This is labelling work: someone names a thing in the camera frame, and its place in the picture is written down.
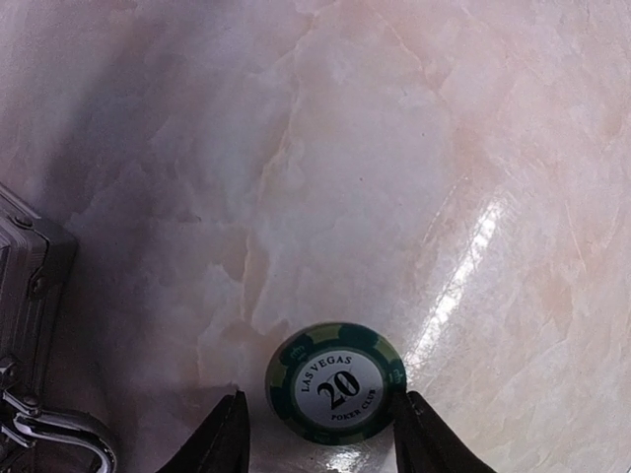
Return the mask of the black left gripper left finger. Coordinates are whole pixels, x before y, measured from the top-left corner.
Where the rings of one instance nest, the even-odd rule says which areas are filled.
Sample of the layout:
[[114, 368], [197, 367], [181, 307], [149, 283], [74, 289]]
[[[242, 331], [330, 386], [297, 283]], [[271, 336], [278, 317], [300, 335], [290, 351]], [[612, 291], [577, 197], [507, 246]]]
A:
[[174, 457], [165, 473], [246, 473], [250, 422], [245, 393], [224, 396]]

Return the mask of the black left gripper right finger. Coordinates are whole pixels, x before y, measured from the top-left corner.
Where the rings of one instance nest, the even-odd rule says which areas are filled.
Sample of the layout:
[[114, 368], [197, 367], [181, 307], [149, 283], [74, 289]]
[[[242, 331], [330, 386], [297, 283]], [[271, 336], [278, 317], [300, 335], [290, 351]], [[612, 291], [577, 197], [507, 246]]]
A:
[[418, 392], [395, 392], [391, 413], [398, 472], [495, 473]]

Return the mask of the green chip stack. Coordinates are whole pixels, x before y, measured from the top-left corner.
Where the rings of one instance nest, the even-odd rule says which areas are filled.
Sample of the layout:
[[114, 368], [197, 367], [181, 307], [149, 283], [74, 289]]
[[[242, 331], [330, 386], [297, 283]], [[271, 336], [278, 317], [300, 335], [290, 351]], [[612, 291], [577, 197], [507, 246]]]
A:
[[302, 439], [349, 445], [370, 439], [392, 422], [393, 394], [406, 390], [403, 360], [375, 330], [326, 322], [287, 339], [265, 374], [267, 401]]

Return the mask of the aluminium poker case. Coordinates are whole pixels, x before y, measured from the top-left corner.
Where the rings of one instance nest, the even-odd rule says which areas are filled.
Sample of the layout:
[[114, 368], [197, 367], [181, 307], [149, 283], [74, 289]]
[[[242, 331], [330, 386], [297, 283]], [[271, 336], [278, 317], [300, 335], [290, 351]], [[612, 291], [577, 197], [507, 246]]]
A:
[[114, 472], [110, 430], [78, 411], [47, 409], [42, 387], [58, 304], [77, 241], [1, 189], [1, 469], [32, 472], [41, 441], [85, 448], [93, 472]]

